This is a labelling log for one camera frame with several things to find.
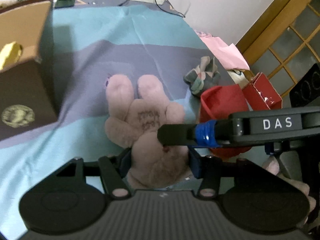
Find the screw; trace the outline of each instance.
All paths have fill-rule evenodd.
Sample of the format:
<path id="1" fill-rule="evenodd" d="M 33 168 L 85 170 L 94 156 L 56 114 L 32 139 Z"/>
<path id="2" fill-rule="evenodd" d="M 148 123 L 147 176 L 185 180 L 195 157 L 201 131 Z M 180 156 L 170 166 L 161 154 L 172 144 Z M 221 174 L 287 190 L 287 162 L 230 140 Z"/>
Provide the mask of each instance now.
<path id="1" fill-rule="evenodd" d="M 112 194 L 115 197 L 126 197 L 129 195 L 129 191 L 127 191 L 125 188 L 116 188 L 112 191 Z"/>
<path id="2" fill-rule="evenodd" d="M 212 188 L 204 188 L 200 190 L 200 195 L 202 197 L 214 197 L 216 191 Z"/>

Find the brown box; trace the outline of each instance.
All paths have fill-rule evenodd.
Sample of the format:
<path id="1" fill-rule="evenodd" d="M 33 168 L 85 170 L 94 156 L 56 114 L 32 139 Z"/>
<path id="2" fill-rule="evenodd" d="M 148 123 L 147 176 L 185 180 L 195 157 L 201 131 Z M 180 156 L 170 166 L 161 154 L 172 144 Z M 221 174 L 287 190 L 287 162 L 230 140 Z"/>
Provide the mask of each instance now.
<path id="1" fill-rule="evenodd" d="M 0 10 L 0 49 L 16 41 L 19 61 L 0 70 L 0 140 L 57 121 L 52 76 L 52 0 Z"/>

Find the red box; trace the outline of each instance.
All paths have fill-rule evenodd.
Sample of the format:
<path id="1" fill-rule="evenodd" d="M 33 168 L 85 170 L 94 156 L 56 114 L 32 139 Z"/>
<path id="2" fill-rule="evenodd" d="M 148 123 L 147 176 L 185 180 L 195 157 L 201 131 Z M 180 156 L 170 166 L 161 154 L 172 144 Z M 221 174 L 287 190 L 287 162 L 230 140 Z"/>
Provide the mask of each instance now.
<path id="1" fill-rule="evenodd" d="M 253 110 L 281 109 L 282 98 L 263 73 L 258 73 L 243 89 Z"/>

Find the yellow object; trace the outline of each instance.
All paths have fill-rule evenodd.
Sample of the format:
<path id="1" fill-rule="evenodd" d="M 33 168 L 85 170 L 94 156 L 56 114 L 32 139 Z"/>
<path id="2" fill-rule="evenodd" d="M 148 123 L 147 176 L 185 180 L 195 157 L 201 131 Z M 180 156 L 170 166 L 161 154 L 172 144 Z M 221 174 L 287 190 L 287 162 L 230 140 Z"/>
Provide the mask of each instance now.
<path id="1" fill-rule="evenodd" d="M 11 42 L 4 45 L 0 51 L 0 70 L 6 66 L 16 63 L 22 54 L 21 45 L 17 42 Z"/>

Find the blue tape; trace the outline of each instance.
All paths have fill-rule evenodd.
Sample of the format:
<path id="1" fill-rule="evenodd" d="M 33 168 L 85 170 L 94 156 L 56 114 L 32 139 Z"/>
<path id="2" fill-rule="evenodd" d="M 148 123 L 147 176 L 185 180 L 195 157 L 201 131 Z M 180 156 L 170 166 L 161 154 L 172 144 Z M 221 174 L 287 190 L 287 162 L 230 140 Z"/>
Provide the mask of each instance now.
<path id="1" fill-rule="evenodd" d="M 198 146 L 208 148 L 221 147 L 219 144 L 217 144 L 214 137 L 214 126 L 216 122 L 216 120 L 210 120 L 205 123 L 200 123 L 196 126 L 196 141 Z"/>

